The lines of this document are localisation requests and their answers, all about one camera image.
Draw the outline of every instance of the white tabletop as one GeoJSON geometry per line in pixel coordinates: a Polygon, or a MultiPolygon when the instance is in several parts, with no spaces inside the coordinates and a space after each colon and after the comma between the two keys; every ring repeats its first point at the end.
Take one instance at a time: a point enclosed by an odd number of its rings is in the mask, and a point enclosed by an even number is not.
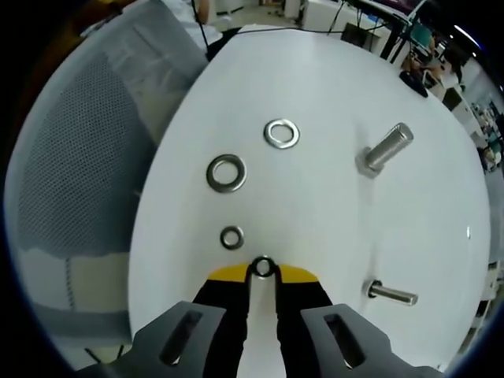
{"type": "MultiPolygon", "coordinates": [[[[437,98],[325,35],[237,35],[184,99],[147,177],[130,257],[131,327],[192,300],[214,269],[267,254],[318,275],[335,304],[385,331],[409,363],[437,366],[469,330],[489,243],[476,149],[437,98]],[[266,123],[281,117],[301,132],[288,150],[263,139],[266,123]],[[356,153],[399,121],[413,131],[412,145],[375,180],[358,175],[356,153]],[[231,194],[206,182],[221,154],[246,162],[246,182],[231,194]],[[229,225],[245,232],[239,250],[220,244],[229,225]],[[418,303],[365,297],[361,286],[374,277],[419,294],[418,303]]],[[[284,375],[272,289],[270,280],[253,283],[239,376],[284,375]]]]}

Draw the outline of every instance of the metal washer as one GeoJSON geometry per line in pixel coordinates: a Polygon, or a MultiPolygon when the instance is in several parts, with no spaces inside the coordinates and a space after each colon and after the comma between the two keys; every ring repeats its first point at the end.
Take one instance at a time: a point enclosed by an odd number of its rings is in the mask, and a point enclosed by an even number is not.
{"type": "Polygon", "coordinates": [[[217,156],[212,160],[208,168],[206,169],[206,181],[212,189],[218,193],[232,193],[241,188],[246,180],[246,166],[245,162],[236,155],[224,154],[217,156]],[[215,180],[215,172],[219,165],[229,163],[233,164],[238,170],[238,175],[231,183],[220,183],[215,180]]]}
{"type": "Polygon", "coordinates": [[[237,250],[239,249],[243,243],[245,242],[243,230],[238,227],[238,226],[227,226],[220,232],[220,244],[226,249],[226,250],[237,250]],[[233,232],[238,236],[238,240],[234,244],[229,244],[226,242],[226,235],[229,232],[233,232]]]}
{"type": "Polygon", "coordinates": [[[280,118],[278,120],[272,120],[266,124],[264,136],[265,136],[266,142],[268,142],[268,144],[270,146],[273,146],[273,147],[278,148],[280,150],[285,150],[286,148],[293,147],[299,141],[299,129],[293,122],[290,122],[289,120],[286,120],[285,118],[280,118]],[[291,132],[292,132],[291,140],[284,142],[282,140],[278,140],[277,138],[275,138],[273,136],[272,130],[276,126],[284,126],[284,127],[288,128],[289,130],[291,130],[291,132]]]}
{"type": "Polygon", "coordinates": [[[261,278],[261,279],[268,278],[268,277],[272,276],[273,274],[275,274],[276,264],[268,256],[258,256],[250,263],[250,271],[252,272],[252,274],[254,274],[258,278],[261,278]],[[258,271],[258,265],[260,262],[263,262],[263,261],[266,261],[269,266],[269,270],[266,273],[261,273],[258,271]]]}

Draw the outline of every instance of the metal bolt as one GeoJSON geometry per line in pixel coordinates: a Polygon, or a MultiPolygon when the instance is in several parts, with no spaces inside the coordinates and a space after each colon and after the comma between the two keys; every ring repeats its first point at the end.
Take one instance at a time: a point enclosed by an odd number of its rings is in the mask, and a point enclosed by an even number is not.
{"type": "Polygon", "coordinates": [[[414,306],[418,302],[418,295],[384,287],[379,280],[371,283],[368,289],[368,296],[370,298],[385,297],[406,306],[414,306]]]}
{"type": "Polygon", "coordinates": [[[413,133],[410,128],[402,122],[396,124],[374,148],[366,147],[356,157],[359,172],[375,178],[382,171],[385,163],[412,141],[413,133]]]}

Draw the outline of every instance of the cable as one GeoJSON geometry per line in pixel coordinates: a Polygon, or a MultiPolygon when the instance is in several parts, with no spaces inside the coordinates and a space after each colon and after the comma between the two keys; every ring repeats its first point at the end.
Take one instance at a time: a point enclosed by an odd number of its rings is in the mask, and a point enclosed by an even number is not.
{"type": "Polygon", "coordinates": [[[397,41],[395,41],[394,43],[394,47],[396,47],[403,39],[410,42],[410,34],[411,34],[411,28],[407,28],[403,33],[399,35],[397,41]]]}
{"type": "MultiPolygon", "coordinates": [[[[386,27],[387,24],[381,24],[378,25],[374,28],[369,28],[369,29],[362,29],[365,32],[371,32],[376,29],[384,28],[386,27]]],[[[286,28],[271,28],[271,29],[257,29],[257,30],[245,30],[245,31],[239,31],[236,33],[236,35],[239,34],[248,34],[248,33],[259,33],[259,32],[277,32],[280,30],[298,30],[300,32],[308,32],[308,33],[317,33],[317,34],[326,34],[326,31],[320,31],[320,30],[306,30],[306,29],[299,29],[299,28],[293,28],[293,27],[286,27],[286,28]]],[[[329,34],[343,34],[343,31],[330,31],[329,34]]]]}
{"type": "MultiPolygon", "coordinates": [[[[378,17],[375,20],[375,27],[378,25],[378,17]]],[[[375,39],[375,33],[371,33],[371,40],[369,41],[369,52],[371,52],[372,49],[372,42],[375,39]]]]}
{"type": "Polygon", "coordinates": [[[89,357],[93,358],[95,362],[101,364],[102,360],[100,360],[98,357],[96,357],[96,354],[94,354],[91,349],[89,348],[84,348],[87,354],[89,354],[89,357]]]}
{"type": "Polygon", "coordinates": [[[357,29],[361,29],[361,21],[362,21],[362,11],[358,9],[357,11],[357,29]]]}
{"type": "Polygon", "coordinates": [[[340,1],[341,1],[341,5],[338,8],[338,12],[336,12],[336,15],[334,16],[334,20],[332,20],[332,22],[331,22],[331,27],[329,28],[327,35],[331,34],[332,28],[334,28],[334,25],[336,24],[336,20],[338,20],[339,12],[341,12],[341,9],[345,5],[344,0],[340,0],[340,1]]]}
{"type": "Polygon", "coordinates": [[[124,350],[124,345],[121,345],[120,348],[119,348],[119,351],[117,352],[116,359],[118,359],[120,356],[123,355],[123,350],[124,350]]]}
{"type": "Polygon", "coordinates": [[[206,34],[205,34],[205,31],[203,30],[202,22],[199,20],[198,12],[196,12],[195,0],[191,0],[191,5],[192,5],[192,10],[195,13],[195,19],[198,22],[199,29],[202,31],[203,40],[205,41],[205,46],[206,46],[206,53],[208,53],[208,41],[206,40],[206,34]]]}

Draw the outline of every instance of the gray mesh panel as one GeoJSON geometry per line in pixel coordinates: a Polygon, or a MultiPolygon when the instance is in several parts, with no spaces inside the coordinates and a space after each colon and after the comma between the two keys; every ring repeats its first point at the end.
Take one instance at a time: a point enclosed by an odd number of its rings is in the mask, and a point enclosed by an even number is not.
{"type": "Polygon", "coordinates": [[[104,54],[48,109],[20,190],[20,247],[60,258],[127,251],[155,146],[104,54]]]}

